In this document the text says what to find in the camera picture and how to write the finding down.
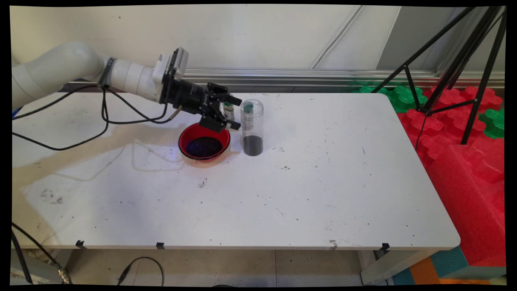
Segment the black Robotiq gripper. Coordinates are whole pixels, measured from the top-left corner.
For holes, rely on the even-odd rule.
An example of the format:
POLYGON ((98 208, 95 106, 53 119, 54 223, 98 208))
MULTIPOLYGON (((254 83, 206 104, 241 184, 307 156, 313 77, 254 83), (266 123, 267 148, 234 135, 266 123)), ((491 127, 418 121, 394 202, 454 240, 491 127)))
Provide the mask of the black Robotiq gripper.
POLYGON ((174 77, 166 78, 160 95, 160 104, 171 104, 174 109, 181 108, 181 111, 189 114, 201 115, 201 127, 216 133, 221 133, 228 125, 231 129, 240 129, 240 123, 222 114, 221 103, 240 106, 242 100, 231 95, 223 85, 209 82, 203 87, 174 77))

